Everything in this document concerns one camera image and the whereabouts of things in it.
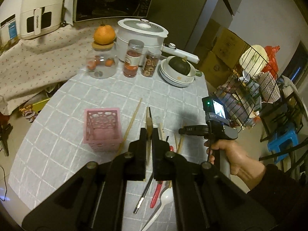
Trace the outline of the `person's right hand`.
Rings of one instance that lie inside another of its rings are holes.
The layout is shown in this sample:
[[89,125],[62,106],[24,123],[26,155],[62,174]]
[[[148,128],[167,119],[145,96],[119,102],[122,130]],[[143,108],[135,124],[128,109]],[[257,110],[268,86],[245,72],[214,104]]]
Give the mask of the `person's right hand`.
[[255,188],[262,181],[266,172],[265,165],[249,157],[236,141],[218,140],[214,144],[210,144],[210,141],[207,140],[204,146],[207,147],[206,153],[212,164],[215,161],[213,151],[224,151],[230,163],[230,174],[238,176],[249,190]]

